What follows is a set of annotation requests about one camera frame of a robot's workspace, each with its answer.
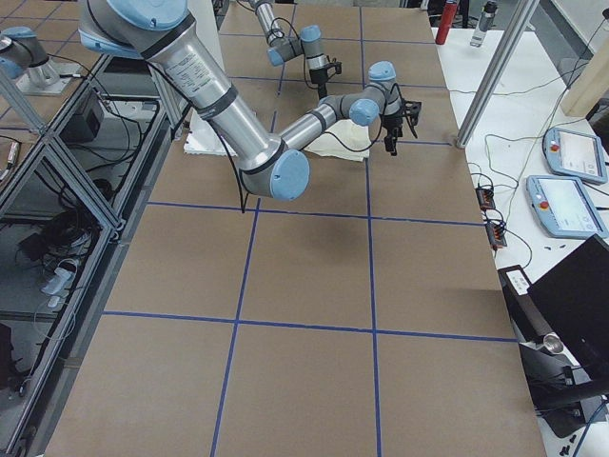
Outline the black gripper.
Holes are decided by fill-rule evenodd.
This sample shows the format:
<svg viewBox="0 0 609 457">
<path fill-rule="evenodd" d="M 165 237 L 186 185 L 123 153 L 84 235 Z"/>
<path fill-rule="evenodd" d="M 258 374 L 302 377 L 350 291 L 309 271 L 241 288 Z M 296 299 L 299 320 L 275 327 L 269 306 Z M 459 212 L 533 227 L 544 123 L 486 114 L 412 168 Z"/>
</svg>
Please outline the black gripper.
<svg viewBox="0 0 609 457">
<path fill-rule="evenodd" d="M 396 156 L 398 139 L 403 137 L 403 115 L 394 113 L 383 117 L 383 128 L 385 137 L 383 139 L 385 150 L 391 155 Z"/>
<path fill-rule="evenodd" d="M 324 99 L 327 96 L 326 83 L 329 79 L 328 72 L 328 68 L 319 68 L 308 71 L 310 82 L 317 89 L 318 97 L 320 100 Z"/>
</svg>

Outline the second grey robot base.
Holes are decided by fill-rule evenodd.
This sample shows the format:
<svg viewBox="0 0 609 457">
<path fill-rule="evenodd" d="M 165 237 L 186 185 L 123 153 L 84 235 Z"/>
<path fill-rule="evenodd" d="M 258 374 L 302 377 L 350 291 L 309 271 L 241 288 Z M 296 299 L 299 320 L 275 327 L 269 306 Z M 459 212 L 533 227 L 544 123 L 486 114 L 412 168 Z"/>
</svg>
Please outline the second grey robot base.
<svg viewBox="0 0 609 457">
<path fill-rule="evenodd" d="M 1 70 L 26 95 L 59 95 L 81 66 L 56 62 L 36 33 L 20 26 L 1 31 Z"/>
</svg>

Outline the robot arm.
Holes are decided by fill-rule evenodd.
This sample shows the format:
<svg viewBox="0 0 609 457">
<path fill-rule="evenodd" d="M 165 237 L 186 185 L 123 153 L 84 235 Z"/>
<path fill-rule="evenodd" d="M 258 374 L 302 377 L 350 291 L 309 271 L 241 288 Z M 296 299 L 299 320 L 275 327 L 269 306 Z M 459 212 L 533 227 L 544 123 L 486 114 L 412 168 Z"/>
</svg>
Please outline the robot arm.
<svg viewBox="0 0 609 457">
<path fill-rule="evenodd" d="M 317 25 L 307 26 L 297 32 L 284 18 L 276 17 L 272 1 L 249 1 L 249 6 L 259 21 L 268 45 L 267 57 L 273 67 L 279 67 L 297 57 L 304 58 L 305 84 L 317 91 L 320 99 L 327 96 L 326 84 L 330 72 L 342 72 L 342 63 L 331 60 L 324 52 L 323 38 Z"/>
<path fill-rule="evenodd" d="M 198 116 L 215 128 L 238 158 L 238 176 L 251 194 L 290 201 L 309 181 L 301 149 L 343 119 L 359 126 L 375 120 L 386 129 L 385 148 L 395 150 L 407 111 L 387 61 L 368 71 L 359 93 L 330 95 L 281 133 L 271 133 L 239 95 L 196 33 L 185 1 L 82 1 L 82 44 L 99 53 L 144 60 L 163 70 Z"/>
</svg>

